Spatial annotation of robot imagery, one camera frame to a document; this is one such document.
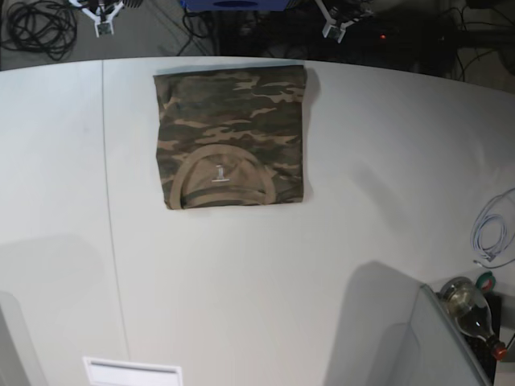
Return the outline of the camouflage t-shirt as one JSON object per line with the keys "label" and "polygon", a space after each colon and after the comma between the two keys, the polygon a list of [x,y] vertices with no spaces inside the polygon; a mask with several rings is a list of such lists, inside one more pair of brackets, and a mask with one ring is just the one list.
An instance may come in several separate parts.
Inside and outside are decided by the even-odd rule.
{"label": "camouflage t-shirt", "polygon": [[169,209],[303,200],[303,66],[167,74],[154,85]]}

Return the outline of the blue box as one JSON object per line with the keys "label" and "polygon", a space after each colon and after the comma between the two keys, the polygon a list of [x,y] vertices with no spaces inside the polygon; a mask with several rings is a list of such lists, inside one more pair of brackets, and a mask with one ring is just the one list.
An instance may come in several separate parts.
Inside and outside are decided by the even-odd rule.
{"label": "blue box", "polygon": [[264,10],[283,11],[290,1],[287,0],[183,0],[181,5],[194,12],[201,11],[238,11]]}

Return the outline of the green tape roll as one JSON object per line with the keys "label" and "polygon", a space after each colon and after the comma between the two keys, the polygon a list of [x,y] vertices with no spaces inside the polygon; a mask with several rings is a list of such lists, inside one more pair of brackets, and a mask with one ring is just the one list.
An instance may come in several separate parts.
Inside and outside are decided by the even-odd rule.
{"label": "green tape roll", "polygon": [[493,291],[496,286],[496,278],[494,277],[492,271],[487,271],[478,276],[476,280],[476,288],[480,290],[483,294],[489,293]]}

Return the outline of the clear plastic bottle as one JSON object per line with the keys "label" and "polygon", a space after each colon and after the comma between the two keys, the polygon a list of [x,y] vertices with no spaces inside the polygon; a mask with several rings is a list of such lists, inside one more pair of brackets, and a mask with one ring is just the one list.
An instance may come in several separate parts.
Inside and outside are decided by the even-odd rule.
{"label": "clear plastic bottle", "polygon": [[451,279],[442,287],[439,297],[463,334],[482,340],[497,361],[505,357],[508,349],[492,329],[489,304],[469,278]]}

